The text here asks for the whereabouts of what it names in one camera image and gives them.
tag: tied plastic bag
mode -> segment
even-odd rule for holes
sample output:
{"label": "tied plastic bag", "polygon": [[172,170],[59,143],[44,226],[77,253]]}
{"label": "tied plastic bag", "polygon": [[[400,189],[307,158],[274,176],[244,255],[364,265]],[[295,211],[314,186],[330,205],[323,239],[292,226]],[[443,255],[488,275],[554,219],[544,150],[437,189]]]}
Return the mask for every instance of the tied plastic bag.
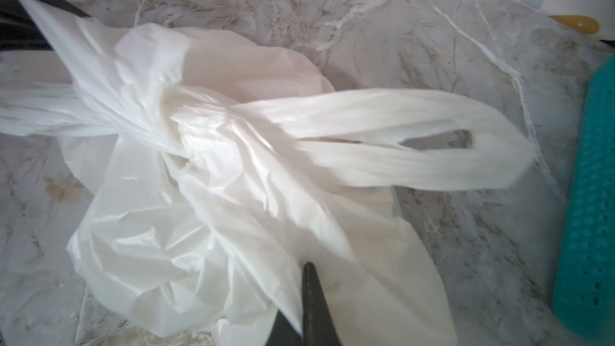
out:
{"label": "tied plastic bag", "polygon": [[[3,91],[0,131],[62,136],[78,178],[99,169],[68,250],[104,306],[159,336],[222,319],[225,342],[261,345],[277,309],[301,333],[311,261],[343,344],[456,344],[434,264],[376,186],[507,187],[533,148],[498,111],[433,90],[327,93],[302,55],[232,32],[110,29],[20,1],[74,92]],[[471,148],[398,144],[457,129]]]}

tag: grey veining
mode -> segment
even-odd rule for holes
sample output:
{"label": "grey veining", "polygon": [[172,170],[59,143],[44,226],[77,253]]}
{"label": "grey veining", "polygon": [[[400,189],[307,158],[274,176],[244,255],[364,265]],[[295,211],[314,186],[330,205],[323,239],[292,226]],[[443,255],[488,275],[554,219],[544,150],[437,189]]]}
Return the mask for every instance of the grey veining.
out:
{"label": "grey veining", "polygon": [[[336,89],[436,88],[502,111],[539,152],[516,185],[456,193],[398,189],[402,210],[442,276],[460,345],[582,344],[558,324],[549,299],[586,85],[612,53],[608,47],[511,0],[69,1],[109,26],[130,27],[136,19],[229,29],[261,45],[291,48],[310,58]],[[458,145],[463,139],[446,135],[415,144]],[[34,246],[32,259],[0,252],[2,307],[19,311],[36,304],[38,298],[7,296],[20,278],[50,278],[43,298],[67,288],[73,294],[64,293],[59,313],[49,314],[66,324],[70,336],[54,343],[46,338],[49,345],[204,344],[202,334],[153,339],[96,306],[87,291],[75,300],[74,291],[81,294],[84,286],[70,275],[63,247],[91,196],[69,187],[78,198],[59,202],[45,192],[47,178],[69,174],[51,139],[3,136],[0,143],[3,241],[20,235],[24,249]],[[61,230],[54,226],[58,219],[67,221]],[[59,234],[43,235],[49,242],[36,246],[31,235],[49,227]],[[59,262],[66,269],[45,268],[38,250],[65,257]],[[36,267],[19,268],[24,264]],[[15,315],[0,315],[9,346],[30,344],[17,339],[44,339],[29,334],[32,323]],[[37,320],[53,329],[53,320]]]}

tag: crumpled plastic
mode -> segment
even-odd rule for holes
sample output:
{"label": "crumpled plastic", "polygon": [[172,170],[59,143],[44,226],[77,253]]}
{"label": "crumpled plastic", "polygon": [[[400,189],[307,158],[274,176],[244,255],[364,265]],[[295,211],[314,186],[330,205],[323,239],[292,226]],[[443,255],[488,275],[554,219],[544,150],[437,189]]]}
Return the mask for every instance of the crumpled plastic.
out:
{"label": "crumpled plastic", "polygon": [[[73,84],[3,90],[0,131],[61,137],[95,194],[67,249],[104,306],[161,337],[221,319],[227,344],[260,345],[277,309],[301,333],[311,261],[343,344],[456,344],[390,186],[511,185],[534,150],[498,111],[435,90],[334,93],[303,55],[233,32],[20,2]],[[460,129],[471,147],[399,144]]]}

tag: marble countertop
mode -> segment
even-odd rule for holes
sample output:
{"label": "marble countertop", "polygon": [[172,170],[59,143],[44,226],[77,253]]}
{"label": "marble countertop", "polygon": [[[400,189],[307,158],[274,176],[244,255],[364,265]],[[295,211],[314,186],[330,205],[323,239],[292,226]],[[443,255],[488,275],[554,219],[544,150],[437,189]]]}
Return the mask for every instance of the marble countertop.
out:
{"label": "marble countertop", "polygon": [[[460,345],[583,344],[549,301],[587,81],[607,46],[511,0],[68,1],[108,26],[228,29],[290,48],[336,89],[438,88],[496,107],[539,152],[527,174],[508,190],[400,188],[402,210],[442,276]],[[97,304],[64,251],[91,195],[54,139],[0,136],[0,147],[0,328],[9,346],[210,344],[198,332],[156,339]],[[20,250],[5,251],[9,241]],[[44,288],[32,292],[34,284]]]}

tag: dark object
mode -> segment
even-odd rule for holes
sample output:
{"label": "dark object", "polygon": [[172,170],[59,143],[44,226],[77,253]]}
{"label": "dark object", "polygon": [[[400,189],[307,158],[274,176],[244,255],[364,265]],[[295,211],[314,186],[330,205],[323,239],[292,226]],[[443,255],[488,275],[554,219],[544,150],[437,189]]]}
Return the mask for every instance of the dark object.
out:
{"label": "dark object", "polygon": [[[88,16],[65,0],[40,0],[78,16]],[[0,51],[51,50],[17,0],[0,0]]]}
{"label": "dark object", "polygon": [[265,346],[341,346],[329,314],[325,294],[320,287],[316,267],[311,262],[303,267],[302,290],[303,339],[278,311]]}
{"label": "dark object", "polygon": [[604,40],[604,39],[600,39],[600,41],[602,43],[606,43],[607,45],[610,45],[611,47],[615,48],[615,40]]}

